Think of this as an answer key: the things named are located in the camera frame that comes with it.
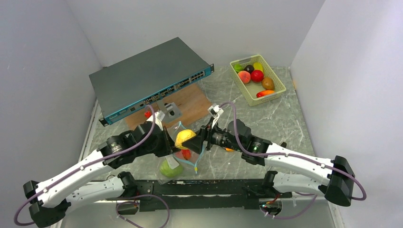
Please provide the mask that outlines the red pepper toy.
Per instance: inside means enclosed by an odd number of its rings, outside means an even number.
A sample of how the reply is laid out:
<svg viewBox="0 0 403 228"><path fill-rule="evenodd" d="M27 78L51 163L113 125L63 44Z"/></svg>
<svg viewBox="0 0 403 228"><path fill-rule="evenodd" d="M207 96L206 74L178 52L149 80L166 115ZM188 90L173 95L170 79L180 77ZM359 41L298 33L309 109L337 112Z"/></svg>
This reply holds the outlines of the red pepper toy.
<svg viewBox="0 0 403 228"><path fill-rule="evenodd" d="M189 160L192 157L192 152L188 149L182 149L181 152L185 160Z"/></svg>

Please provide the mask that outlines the yellow lemon toy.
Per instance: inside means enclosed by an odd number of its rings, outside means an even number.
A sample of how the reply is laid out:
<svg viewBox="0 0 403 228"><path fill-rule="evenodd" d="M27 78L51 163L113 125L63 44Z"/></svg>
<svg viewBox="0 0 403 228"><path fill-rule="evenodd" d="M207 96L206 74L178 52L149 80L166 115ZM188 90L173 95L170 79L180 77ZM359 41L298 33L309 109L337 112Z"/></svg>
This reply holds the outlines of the yellow lemon toy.
<svg viewBox="0 0 403 228"><path fill-rule="evenodd" d="M175 139L175 147L181 150L188 150L189 148L183 145L184 142L192 139L196 136L196 133L190 129L182 130L178 132L176 139Z"/></svg>

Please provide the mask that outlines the clear zip top bag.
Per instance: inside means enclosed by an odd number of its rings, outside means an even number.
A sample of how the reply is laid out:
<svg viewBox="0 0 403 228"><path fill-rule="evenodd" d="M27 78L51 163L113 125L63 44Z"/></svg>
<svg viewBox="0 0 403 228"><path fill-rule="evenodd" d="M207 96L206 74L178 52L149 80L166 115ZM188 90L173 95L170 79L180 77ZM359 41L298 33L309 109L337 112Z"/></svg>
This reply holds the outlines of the clear zip top bag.
<svg viewBox="0 0 403 228"><path fill-rule="evenodd" d="M165 184L172 180L191 179L201 174L200 160L204 155L205 147L201 153L191 150L180 150L174 154L160 159L156 177L160 184Z"/></svg>

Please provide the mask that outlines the green cabbage toy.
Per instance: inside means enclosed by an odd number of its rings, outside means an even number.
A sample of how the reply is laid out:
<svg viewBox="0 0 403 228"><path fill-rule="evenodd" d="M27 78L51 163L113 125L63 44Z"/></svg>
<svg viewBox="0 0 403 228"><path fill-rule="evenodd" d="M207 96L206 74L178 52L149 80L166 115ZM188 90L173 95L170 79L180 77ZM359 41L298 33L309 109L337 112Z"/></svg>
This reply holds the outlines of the green cabbage toy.
<svg viewBox="0 0 403 228"><path fill-rule="evenodd" d="M176 160L173 160L173 166L170 165L169 160L165 159L159 167L160 173L167 178L174 178L183 172L183 166Z"/></svg>

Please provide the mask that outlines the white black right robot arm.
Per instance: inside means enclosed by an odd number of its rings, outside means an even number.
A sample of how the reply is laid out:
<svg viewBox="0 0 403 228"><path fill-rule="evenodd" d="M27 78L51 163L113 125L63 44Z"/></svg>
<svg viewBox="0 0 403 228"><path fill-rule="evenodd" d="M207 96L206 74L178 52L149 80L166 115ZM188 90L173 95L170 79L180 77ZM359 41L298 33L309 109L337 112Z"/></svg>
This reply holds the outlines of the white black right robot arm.
<svg viewBox="0 0 403 228"><path fill-rule="evenodd" d="M353 200L355 174L346 158L336 156L326 159L294 152L254 136L239 119L230 122L226 129L209 122L197 132L182 131L176 144L195 153L216 145L241 152L242 159L247 163L292 171L292 174L268 172L266 181L262 183L262 192L267 197L294 191L324 196L343 207L349 207Z"/></svg>

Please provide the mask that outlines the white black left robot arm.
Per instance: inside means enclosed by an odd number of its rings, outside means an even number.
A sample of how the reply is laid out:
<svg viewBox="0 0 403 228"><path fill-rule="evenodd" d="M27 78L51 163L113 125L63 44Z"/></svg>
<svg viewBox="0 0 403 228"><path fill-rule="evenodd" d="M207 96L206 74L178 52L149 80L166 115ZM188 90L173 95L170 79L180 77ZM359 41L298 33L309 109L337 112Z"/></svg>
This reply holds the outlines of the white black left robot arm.
<svg viewBox="0 0 403 228"><path fill-rule="evenodd" d="M99 183L97 190L90 191L91 196L83 191L95 177L132 163L140 156L164 157L178 151L166 127L151 121L111 136L85 159L59 175L43 182L30 180L24 184L32 223L39 228L51 226L63 219L69 209L95 196L129 200L138 195L139 190L134 177L126 171Z"/></svg>

